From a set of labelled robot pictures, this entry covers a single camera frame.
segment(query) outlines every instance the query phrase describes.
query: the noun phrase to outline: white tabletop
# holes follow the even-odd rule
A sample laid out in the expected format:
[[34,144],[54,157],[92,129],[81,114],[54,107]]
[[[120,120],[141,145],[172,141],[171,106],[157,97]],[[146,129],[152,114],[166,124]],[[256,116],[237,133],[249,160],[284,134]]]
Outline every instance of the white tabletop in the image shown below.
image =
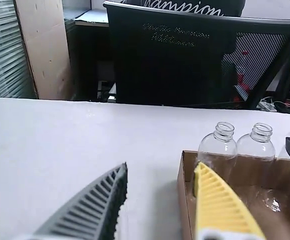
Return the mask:
[[290,115],[110,103],[0,98],[0,240],[34,232],[98,176],[127,162],[122,240],[180,240],[177,175],[218,121],[234,138],[273,127],[279,152]]

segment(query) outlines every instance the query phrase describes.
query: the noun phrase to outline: window blinds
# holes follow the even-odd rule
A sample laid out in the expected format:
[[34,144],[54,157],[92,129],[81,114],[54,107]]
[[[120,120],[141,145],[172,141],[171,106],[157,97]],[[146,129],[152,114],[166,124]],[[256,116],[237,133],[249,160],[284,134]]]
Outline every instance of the window blinds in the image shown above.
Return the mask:
[[13,0],[0,0],[0,97],[36,98]]

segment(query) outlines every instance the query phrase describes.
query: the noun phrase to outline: black shirt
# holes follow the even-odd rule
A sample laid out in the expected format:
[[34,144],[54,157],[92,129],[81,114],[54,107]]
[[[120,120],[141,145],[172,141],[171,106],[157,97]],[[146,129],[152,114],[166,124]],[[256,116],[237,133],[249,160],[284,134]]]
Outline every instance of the black shirt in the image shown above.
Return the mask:
[[245,0],[124,0],[123,3],[195,14],[240,17]]

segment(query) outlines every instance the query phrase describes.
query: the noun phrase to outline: chair backrest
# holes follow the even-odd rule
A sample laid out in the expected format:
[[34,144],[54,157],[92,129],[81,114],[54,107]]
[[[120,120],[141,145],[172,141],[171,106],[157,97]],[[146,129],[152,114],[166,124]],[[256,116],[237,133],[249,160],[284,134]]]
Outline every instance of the chair backrest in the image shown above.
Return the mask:
[[104,6],[118,103],[254,108],[290,53],[290,20]]

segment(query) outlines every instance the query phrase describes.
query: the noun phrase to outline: cardboard box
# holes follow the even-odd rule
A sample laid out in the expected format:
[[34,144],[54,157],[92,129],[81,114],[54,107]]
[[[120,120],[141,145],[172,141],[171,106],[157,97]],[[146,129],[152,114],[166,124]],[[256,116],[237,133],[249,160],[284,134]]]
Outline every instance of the cardboard box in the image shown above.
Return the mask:
[[[196,157],[195,151],[183,151],[177,178],[183,240],[195,239],[193,172]],[[222,169],[224,159],[221,155],[215,155],[212,162],[216,169]],[[262,171],[265,168],[268,169],[266,181]],[[290,159],[279,159],[269,166],[259,158],[240,156],[228,182],[243,202],[247,200],[248,208],[267,240],[290,240]],[[281,211],[274,212],[260,200],[261,197],[255,197],[256,192],[262,196],[268,189],[274,189],[274,196],[286,203]]]
[[39,98],[71,99],[74,81],[62,0],[15,0],[15,9]]

